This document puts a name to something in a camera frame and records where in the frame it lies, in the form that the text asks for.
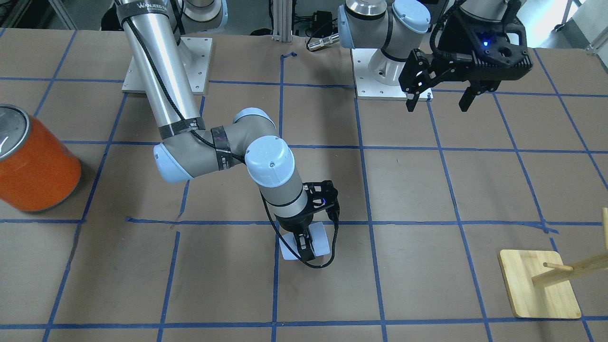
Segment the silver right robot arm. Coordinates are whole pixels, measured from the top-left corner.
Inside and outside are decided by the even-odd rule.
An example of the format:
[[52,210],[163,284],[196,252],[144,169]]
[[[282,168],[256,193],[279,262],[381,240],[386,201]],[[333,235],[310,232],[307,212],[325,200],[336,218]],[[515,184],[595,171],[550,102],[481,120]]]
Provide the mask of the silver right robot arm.
[[280,226],[291,232],[295,252],[315,258],[309,230],[312,199],[295,165],[295,156],[278,136],[265,111],[246,108],[232,125],[206,129],[196,110],[185,70],[181,35],[221,27],[223,0],[117,0],[162,143],[154,147],[156,164],[167,182],[181,182],[244,164]]

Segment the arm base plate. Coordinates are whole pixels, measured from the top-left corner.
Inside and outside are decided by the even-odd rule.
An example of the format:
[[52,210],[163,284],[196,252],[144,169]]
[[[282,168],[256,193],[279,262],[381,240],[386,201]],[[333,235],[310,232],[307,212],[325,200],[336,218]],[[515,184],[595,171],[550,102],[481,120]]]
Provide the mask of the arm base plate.
[[[178,52],[180,53],[185,73],[194,95],[204,95],[206,93],[212,48],[212,38],[181,38]],[[134,57],[131,58],[130,65],[124,76],[122,92],[133,94],[145,93],[143,77],[140,76]]]
[[404,62],[389,59],[379,48],[353,48],[351,57],[359,99],[413,99],[413,95],[402,91],[398,82]]

